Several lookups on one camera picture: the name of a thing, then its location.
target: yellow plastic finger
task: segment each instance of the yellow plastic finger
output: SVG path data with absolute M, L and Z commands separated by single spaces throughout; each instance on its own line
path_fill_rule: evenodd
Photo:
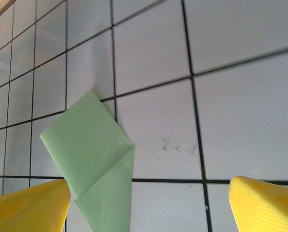
M 0 232 L 60 232 L 69 205 L 65 180 L 0 196 Z
M 288 232 L 288 188 L 234 177 L 229 201 L 239 232 Z

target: green origami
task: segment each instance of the green origami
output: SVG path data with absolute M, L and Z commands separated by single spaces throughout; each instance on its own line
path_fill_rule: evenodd
M 94 232 L 128 232 L 134 146 L 90 91 L 41 138 Z

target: tiled wall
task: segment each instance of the tiled wall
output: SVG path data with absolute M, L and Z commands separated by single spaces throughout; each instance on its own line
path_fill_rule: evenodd
M 234 175 L 288 185 L 288 0 L 17 0 L 0 195 L 62 178 L 39 135 L 90 89 L 136 145 L 132 232 L 234 232 Z

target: paper fold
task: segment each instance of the paper fold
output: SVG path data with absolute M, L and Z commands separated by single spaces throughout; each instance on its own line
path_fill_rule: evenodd
M 90 91 L 41 138 L 94 232 L 129 231 L 134 147 Z

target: black grout line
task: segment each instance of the black grout line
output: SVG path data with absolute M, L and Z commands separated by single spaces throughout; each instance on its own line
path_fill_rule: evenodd
M 190 72 L 190 75 L 192 75 L 193 74 L 192 55 L 191 55 L 187 14 L 186 14 L 184 0 L 181 0 L 181 4 L 182 4 L 182 17 L 183 17 L 183 25 L 184 25 L 184 32 L 185 32 L 186 49 L 187 49 L 187 55 L 188 55 L 189 72 Z M 196 130 L 197 130 L 197 143 L 198 143 L 199 158 L 200 158 L 201 172 L 202 172 L 202 179 L 203 179 L 202 184 L 203 184 L 203 192 L 204 192 L 204 201 L 206 205 L 207 228 L 208 228 L 208 232 L 212 232 L 211 210 L 210 210 L 207 183 L 206 183 L 206 171 L 205 171 L 204 154 L 203 154 L 202 139 L 201 139 L 201 128 L 200 128 L 198 108 L 197 108 L 196 87 L 195 87 L 194 78 L 192 76 L 190 77 L 190 81 L 191 81 L 191 86 L 192 86 L 193 105 L 194 105 Z
M 115 120 L 117 121 L 117 95 L 116 95 L 116 59 L 115 59 L 115 34 L 114 34 L 114 6 L 113 0 L 110 0 L 110 21 L 111 21 L 111 49 L 112 49 L 112 65 L 113 65 L 113 90 L 115 105 Z
M 202 184 L 201 179 L 150 179 L 150 178 L 133 178 L 132 182 L 144 183 L 188 183 L 188 184 Z
M 64 232 L 66 232 L 66 227 L 67 227 L 67 217 L 65 218 L 65 223 L 64 223 Z
M 18 123 L 12 124 L 12 125 L 8 125 L 6 127 L 1 127 L 0 130 L 6 129 L 6 128 L 10 128 L 10 127 L 14 127 L 14 126 L 18 126 L 18 125 L 21 125 L 21 124 L 24 124 L 24 123 L 28 123 L 28 122 L 34 122 L 34 121 L 37 121 L 37 120 L 40 120 L 40 119 L 43 119 L 43 118 L 46 118 L 46 117 L 59 115 L 59 114 L 62 114 L 64 112 L 65 112 L 65 110 L 57 111 L 57 112 L 54 112 L 54 113 L 51 113 L 51 114 L 48 114 L 48 115 L 44 115 L 44 116 L 33 118 L 32 120 L 29 119 L 29 120 L 26 120 L 26 121 L 23 121 L 23 122 L 18 122 Z
M 37 1 L 35 1 L 35 22 L 37 21 Z M 36 27 L 34 24 L 34 54 L 33 54 L 33 86 L 32 86 L 32 106 L 31 106 L 31 134 L 30 134 L 30 163 L 29 163 L 29 176 L 31 176 L 31 166 L 32 166 L 32 135 L 33 135 L 33 108 L 34 108 L 34 85 L 35 85 L 35 51 L 36 51 Z M 31 178 L 29 178 L 29 187 L 31 186 Z
M 63 176 L 29 176 L 29 175 L 0 175 L 0 178 L 12 178 L 12 179 L 44 179 L 44 180 L 63 180 Z M 275 185 L 288 185 L 288 180 L 267 180 L 259 179 Z M 178 184 L 202 184 L 202 179 L 151 179 L 151 178 L 133 178 L 133 183 L 178 183 Z M 228 185 L 229 179 L 207 179 L 206 183 L 209 185 Z
M 48 14 L 50 14 L 52 11 L 54 11 L 55 9 L 57 9 L 59 6 L 61 6 L 66 0 L 62 0 L 60 1 L 55 7 L 53 7 L 50 11 L 48 11 L 47 13 L 45 13 L 42 17 L 40 17 L 39 19 L 37 19 L 37 16 L 35 18 L 35 23 L 37 23 L 38 21 L 40 21 L 41 19 L 43 19 L 44 17 L 46 17 Z
M 140 15 L 140 14 L 142 14 L 142 13 L 144 13 L 144 12 L 146 12 L 146 11 L 148 11 L 148 10 L 150 10 L 150 9 L 152 9 L 152 8 L 158 6 L 158 5 L 160 5 L 161 3 L 164 3 L 164 2 L 166 2 L 166 1 L 168 1 L 168 0 L 158 0 L 158 1 L 156 1 L 156 2 L 154 2 L 154 3 L 152 3 L 152 4 L 150 4 L 150 5 L 148 5 L 148 6 L 146 6 L 146 7 L 144 7 L 143 9 L 141 9 L 141 10 L 139 10 L 139 11 L 131 14 L 130 16 L 128 16 L 128 17 L 120 20 L 119 22 L 117 22 L 117 23 L 115 23 L 115 24 L 113 23 L 113 25 L 114 25 L 114 26 L 118 26 L 118 25 L 120 25 L 120 24 L 122 24 L 122 23 L 125 23 L 125 22 L 129 21 L 130 19 L 132 19 L 132 18 L 134 18 L 134 17 L 136 17 L 136 16 L 138 16 L 138 15 Z
M 225 65 L 213 67 L 211 69 L 199 71 L 199 72 L 194 73 L 193 76 L 198 78 L 198 77 L 201 77 L 201 76 L 206 75 L 206 74 L 210 74 L 210 73 L 215 73 L 215 72 L 218 72 L 218 71 L 223 71 L 223 70 L 227 70 L 227 69 L 236 68 L 236 67 L 241 66 L 241 65 L 251 64 L 251 63 L 257 62 L 257 61 L 263 61 L 263 60 L 266 60 L 266 59 L 269 59 L 269 58 L 274 58 L 274 57 L 277 57 L 277 56 L 283 56 L 283 55 L 286 55 L 287 53 L 288 53 L 288 46 L 276 49 L 276 50 L 271 51 L 269 53 L 255 55 L 255 56 L 252 56 L 252 57 L 249 57 L 249 58 L 244 58 L 244 59 L 237 60 L 237 61 L 232 62 L 232 63 L 228 63 L 228 64 L 225 64 Z
M 179 81 L 184 81 L 184 80 L 190 79 L 190 77 L 191 76 L 189 76 L 189 75 L 188 76 L 183 76 L 183 77 L 179 77 L 179 78 L 176 78 L 176 79 L 171 80 L 171 81 L 162 82 L 162 83 L 159 83 L 159 84 L 156 84 L 156 85 L 153 85 L 153 86 L 139 88 L 139 89 L 136 89 L 136 90 L 133 90 L 133 91 L 130 91 L 130 92 L 119 94 L 119 95 L 116 96 L 116 98 L 121 98 L 121 97 L 125 97 L 125 96 L 128 96 L 128 95 L 140 93 L 140 92 L 143 92 L 143 91 L 146 91 L 146 90 L 150 90 L 150 89 L 153 89 L 153 88 L 167 86 L 167 85 L 179 82 Z
M 44 180 L 64 180 L 63 176 L 38 176 L 38 175 L 0 175 L 0 178 L 13 179 L 44 179 Z
M 73 50 L 74 48 L 77 48 L 77 47 L 81 46 L 81 45 L 84 44 L 85 42 L 88 42 L 88 41 L 94 39 L 95 37 L 97 37 L 97 36 L 99 36 L 99 35 L 102 35 L 102 34 L 108 32 L 109 30 L 111 30 L 111 28 L 112 28 L 112 27 L 108 27 L 108 28 L 103 29 L 102 31 L 100 31 L 100 32 L 94 34 L 93 36 L 90 36 L 89 38 L 85 39 L 84 41 L 82 41 L 82 42 L 80 42 L 80 43 L 78 43 L 78 44 L 76 44 L 76 45 L 68 48 L 66 51 L 69 52 L 69 51 Z
M 15 17 L 15 4 L 13 4 L 12 38 L 14 36 L 14 17 Z M 11 47 L 10 47 L 9 81 L 10 81 L 11 73 L 12 73 L 12 56 L 13 56 L 13 40 L 11 41 Z M 6 132 L 5 132 L 3 175 L 5 175 L 5 164 L 6 164 L 6 148 L 7 148 L 7 133 L 8 133 L 7 125 L 8 125 L 8 113 L 9 113 L 9 95 L 10 95 L 10 84 L 8 84 L 8 99 L 7 99 L 7 116 L 6 116 Z M 5 182 L 5 178 L 3 178 L 3 182 L 2 182 L 2 195 L 4 195 L 4 182 Z

